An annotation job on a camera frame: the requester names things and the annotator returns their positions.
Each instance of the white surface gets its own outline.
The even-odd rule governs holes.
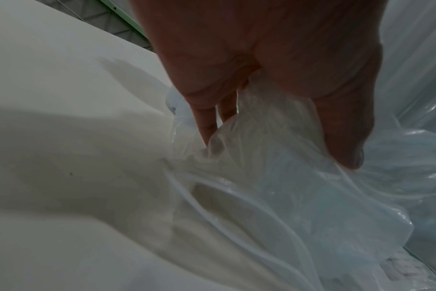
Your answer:
[[[290,289],[169,196],[169,86],[154,54],[0,0],[0,291]]]

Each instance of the hand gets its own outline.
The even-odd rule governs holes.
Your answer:
[[[131,0],[173,84],[208,140],[236,114],[236,90],[260,68],[312,98],[327,148],[357,169],[374,124],[386,0]]]

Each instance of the fingernail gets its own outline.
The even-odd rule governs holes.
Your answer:
[[[364,154],[363,149],[359,150],[354,156],[354,169],[358,169],[363,165]]]

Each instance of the crumpled plastic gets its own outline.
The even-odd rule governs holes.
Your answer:
[[[329,156],[311,101],[290,98],[262,74],[239,92],[239,114],[208,149],[195,151],[204,145],[183,110],[175,112],[179,159],[168,162],[170,181],[224,235],[300,290],[323,290],[319,278],[391,257],[413,231],[402,205],[436,196],[436,134],[401,128],[380,104],[358,171]],[[197,185],[208,190],[195,193]],[[213,197],[213,209],[201,206],[201,195]]]

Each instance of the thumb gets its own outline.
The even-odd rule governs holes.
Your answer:
[[[313,99],[330,155],[349,169],[363,164],[363,145],[374,125],[374,85],[381,58],[379,47],[353,79],[333,93]]]

